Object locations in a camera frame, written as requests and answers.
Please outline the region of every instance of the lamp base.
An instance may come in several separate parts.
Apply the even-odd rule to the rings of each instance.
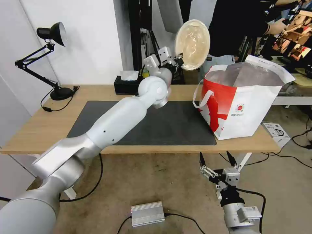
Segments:
[[[50,94],[52,100],[60,101],[65,100],[72,96],[72,90],[70,88],[60,88],[58,90],[53,90]]]

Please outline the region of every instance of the small box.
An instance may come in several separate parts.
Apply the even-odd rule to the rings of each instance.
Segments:
[[[114,82],[115,93],[136,95],[141,81],[141,76],[139,76],[138,79],[135,81],[124,81],[121,79],[121,76],[117,76]]]
[[[286,145],[287,142],[290,140],[288,134],[279,124],[262,123],[262,125],[267,129],[267,131],[279,147],[283,148],[284,145]]]
[[[237,211],[237,215],[241,223],[251,222],[262,217],[256,206],[242,207]]]

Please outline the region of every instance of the black desk lamp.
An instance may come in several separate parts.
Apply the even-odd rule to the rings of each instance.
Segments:
[[[64,100],[69,97],[73,96],[73,91],[70,88],[62,88],[58,85],[57,82],[53,80],[49,80],[34,71],[27,68],[28,65],[32,64],[33,62],[41,59],[42,57],[50,54],[54,51],[54,45],[51,40],[54,40],[56,43],[60,44],[61,46],[66,46],[67,38],[66,38],[66,31],[64,25],[61,22],[53,24],[51,28],[37,28],[37,34],[40,38],[44,39],[47,44],[42,47],[41,49],[33,52],[32,54],[26,56],[25,58],[18,60],[15,62],[15,65],[24,70],[25,72],[33,75],[34,77],[38,78],[39,80],[47,83],[48,85],[53,87],[53,91],[51,92],[50,96],[53,100]],[[37,54],[41,50],[47,48],[49,51],[45,52],[44,54],[40,55],[36,58],[31,58],[31,56]]]

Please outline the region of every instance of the red and white bag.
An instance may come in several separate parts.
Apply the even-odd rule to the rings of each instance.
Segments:
[[[216,77],[221,77],[221,83],[230,83],[231,86],[211,81],[216,81]],[[199,109],[218,140],[250,137],[281,87],[293,80],[294,77],[283,67],[249,55],[244,63],[212,66],[194,92],[193,105]],[[196,105],[202,82],[200,103]],[[252,85],[233,87],[239,82]]]

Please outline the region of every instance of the bag handle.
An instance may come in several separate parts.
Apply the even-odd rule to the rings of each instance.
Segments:
[[[196,96],[197,96],[197,92],[198,92],[199,85],[200,85],[201,82],[203,82],[203,81],[204,81],[204,80],[201,80],[201,81],[198,83],[198,85],[197,85],[197,87],[196,87],[196,89],[195,89],[195,92],[194,92],[194,96],[193,96],[193,105],[195,106],[195,108],[201,108],[201,107],[203,107],[203,106],[207,103],[207,101],[208,101],[208,99],[210,98],[210,96],[214,94],[213,91],[208,90],[207,93],[205,94],[204,98],[203,98],[202,101],[200,102],[200,104],[199,104],[198,106],[195,104],[195,99],[196,99]]]

